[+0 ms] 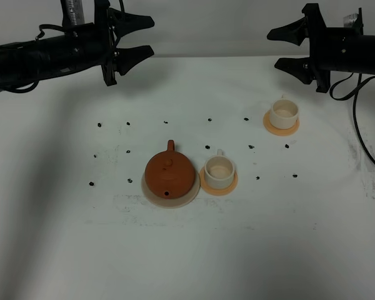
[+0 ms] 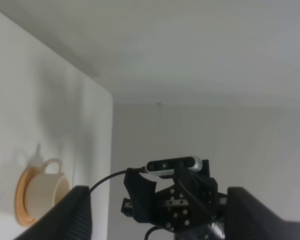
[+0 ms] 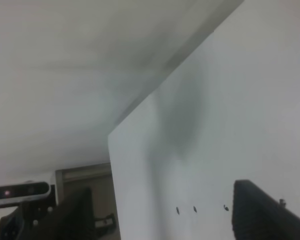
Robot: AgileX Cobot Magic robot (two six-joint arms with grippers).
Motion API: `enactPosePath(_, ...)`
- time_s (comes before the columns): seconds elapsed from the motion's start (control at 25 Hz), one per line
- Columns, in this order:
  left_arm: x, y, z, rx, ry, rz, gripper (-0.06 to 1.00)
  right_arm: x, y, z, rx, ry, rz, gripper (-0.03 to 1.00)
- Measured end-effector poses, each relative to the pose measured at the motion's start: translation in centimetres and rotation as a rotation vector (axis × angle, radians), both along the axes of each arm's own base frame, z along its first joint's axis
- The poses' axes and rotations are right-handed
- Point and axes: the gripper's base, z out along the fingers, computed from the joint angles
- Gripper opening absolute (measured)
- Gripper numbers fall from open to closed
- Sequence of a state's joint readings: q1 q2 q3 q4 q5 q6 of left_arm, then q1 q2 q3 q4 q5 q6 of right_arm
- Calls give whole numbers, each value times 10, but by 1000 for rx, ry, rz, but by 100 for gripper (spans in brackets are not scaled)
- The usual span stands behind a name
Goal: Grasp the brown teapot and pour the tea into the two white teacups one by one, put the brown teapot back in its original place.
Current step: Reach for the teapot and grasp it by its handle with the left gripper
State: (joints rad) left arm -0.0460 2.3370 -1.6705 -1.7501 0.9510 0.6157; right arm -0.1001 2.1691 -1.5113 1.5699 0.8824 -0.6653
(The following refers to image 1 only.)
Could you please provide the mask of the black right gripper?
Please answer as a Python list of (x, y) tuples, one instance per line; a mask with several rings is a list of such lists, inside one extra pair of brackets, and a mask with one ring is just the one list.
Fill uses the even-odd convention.
[(274, 67), (288, 73), (303, 84), (311, 84), (315, 79), (316, 91), (326, 93), (331, 87), (331, 72), (348, 72), (344, 55), (348, 52), (346, 42), (363, 33), (354, 28), (327, 27), (319, 4), (307, 3), (302, 9), (305, 17), (270, 30), (267, 39), (284, 41), (300, 46), (309, 38), (309, 58), (279, 58)]

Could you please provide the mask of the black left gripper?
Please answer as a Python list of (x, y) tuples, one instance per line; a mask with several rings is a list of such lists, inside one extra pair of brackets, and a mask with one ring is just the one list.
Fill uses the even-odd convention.
[(115, 71), (124, 76), (137, 64), (153, 56), (154, 51), (148, 45), (117, 49), (113, 66), (113, 32), (117, 38), (122, 38), (154, 25), (150, 16), (118, 11), (110, 8), (109, 1), (94, 1), (94, 21), (71, 26), (71, 36), (76, 43), (72, 52), (77, 58), (75, 65), (70, 67), (71, 73), (100, 66), (105, 84), (115, 85)]

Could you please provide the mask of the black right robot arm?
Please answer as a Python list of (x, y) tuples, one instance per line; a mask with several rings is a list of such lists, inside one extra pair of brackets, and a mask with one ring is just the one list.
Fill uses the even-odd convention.
[(302, 13), (303, 18), (270, 30), (267, 39), (299, 46), (308, 38), (309, 56), (280, 58), (276, 69), (303, 84), (316, 81), (318, 93), (330, 90), (332, 71), (375, 76), (375, 36), (364, 34), (362, 9), (346, 16), (343, 27), (327, 27), (317, 3), (307, 3)]

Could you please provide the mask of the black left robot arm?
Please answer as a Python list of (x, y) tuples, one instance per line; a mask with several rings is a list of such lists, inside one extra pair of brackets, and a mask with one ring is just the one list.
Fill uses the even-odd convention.
[(107, 86), (150, 58), (151, 46), (118, 48), (122, 37), (154, 26), (150, 16), (113, 9), (95, 1), (94, 21), (86, 23), (81, 1), (62, 1), (62, 24), (42, 24), (32, 41), (0, 45), (0, 92), (28, 93), (41, 81), (101, 67)]

